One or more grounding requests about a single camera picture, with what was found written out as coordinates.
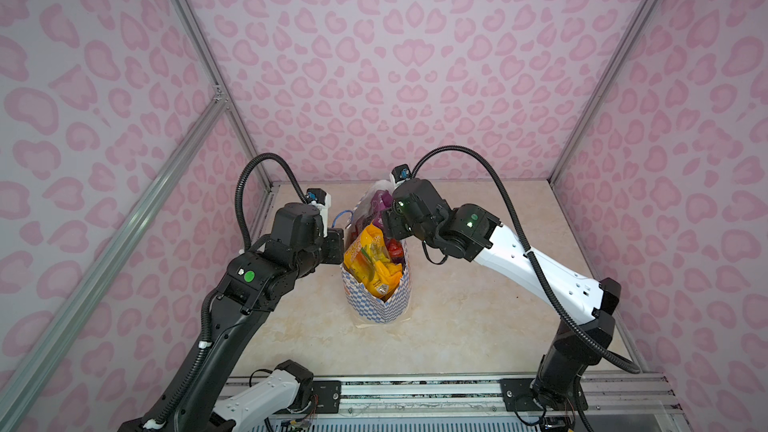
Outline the purple snack bag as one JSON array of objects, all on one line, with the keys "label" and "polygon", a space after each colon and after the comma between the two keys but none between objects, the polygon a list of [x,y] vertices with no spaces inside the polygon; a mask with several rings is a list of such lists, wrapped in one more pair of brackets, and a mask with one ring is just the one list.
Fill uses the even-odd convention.
[{"label": "purple snack bag", "polygon": [[369,192],[353,212],[353,235],[358,236],[369,225],[384,230],[382,216],[392,206],[392,202],[392,194],[389,190],[376,189]]}]

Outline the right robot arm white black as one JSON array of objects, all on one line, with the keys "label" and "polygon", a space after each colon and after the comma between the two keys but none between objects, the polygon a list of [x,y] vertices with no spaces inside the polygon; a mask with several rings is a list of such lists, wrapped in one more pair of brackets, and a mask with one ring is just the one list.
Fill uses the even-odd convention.
[{"label": "right robot arm white black", "polygon": [[613,340],[619,285],[583,276],[526,246],[494,214],[476,204],[449,206],[432,183],[396,179],[391,206],[385,211],[386,232],[401,240],[419,239],[444,256],[474,262],[500,273],[548,303],[560,323],[530,385],[540,407],[560,408],[576,399],[577,380],[602,355],[570,327],[608,348]]}]

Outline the yellow snack bag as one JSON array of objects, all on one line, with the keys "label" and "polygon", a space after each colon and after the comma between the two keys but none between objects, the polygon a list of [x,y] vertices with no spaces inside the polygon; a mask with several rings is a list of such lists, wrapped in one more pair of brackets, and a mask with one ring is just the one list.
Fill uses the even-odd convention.
[{"label": "yellow snack bag", "polygon": [[366,226],[344,253],[343,265],[374,297],[386,301],[398,288],[403,265],[392,261],[382,230]]}]

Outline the red fruit snack bag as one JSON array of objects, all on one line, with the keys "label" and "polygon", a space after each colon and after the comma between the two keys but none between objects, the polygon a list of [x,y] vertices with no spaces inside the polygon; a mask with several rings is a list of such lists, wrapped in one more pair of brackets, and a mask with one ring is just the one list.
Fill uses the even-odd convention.
[{"label": "red fruit snack bag", "polygon": [[400,241],[395,239],[388,239],[386,241],[386,247],[390,260],[393,263],[403,265],[406,262],[405,250]]}]

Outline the blue checkered paper bag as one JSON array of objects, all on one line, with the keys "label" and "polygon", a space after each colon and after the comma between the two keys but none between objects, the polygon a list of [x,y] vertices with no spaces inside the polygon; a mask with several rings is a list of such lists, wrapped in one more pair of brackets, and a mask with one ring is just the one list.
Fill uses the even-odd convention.
[{"label": "blue checkered paper bag", "polygon": [[[354,236],[352,231],[353,212],[360,201],[369,192],[372,192],[376,189],[389,190],[393,199],[394,186],[391,181],[379,180],[369,187],[357,205],[348,211],[350,217],[343,227],[344,253],[352,244],[352,242],[358,237]],[[382,230],[382,232],[384,234],[385,242],[388,239],[394,239],[386,235],[384,230]],[[341,264],[341,278],[346,299],[350,308],[357,314],[360,326],[393,323],[401,319],[409,307],[411,297],[411,281],[410,271],[408,268],[408,253],[405,243],[402,240],[398,241],[400,241],[404,247],[406,262],[403,264],[403,277],[398,288],[386,301],[371,295],[361,283],[359,283],[349,272],[345,270],[343,262]]]}]

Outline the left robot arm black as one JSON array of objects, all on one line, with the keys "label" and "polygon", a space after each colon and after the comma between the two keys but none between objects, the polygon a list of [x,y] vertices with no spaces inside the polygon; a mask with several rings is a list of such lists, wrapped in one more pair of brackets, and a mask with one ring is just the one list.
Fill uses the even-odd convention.
[{"label": "left robot arm black", "polygon": [[270,233],[236,256],[205,296],[198,338],[168,387],[120,430],[251,431],[278,411],[304,412],[313,375],[293,361],[276,366],[263,385],[230,400],[219,397],[245,347],[296,282],[342,259],[343,232],[329,227],[326,204],[278,209]]}]

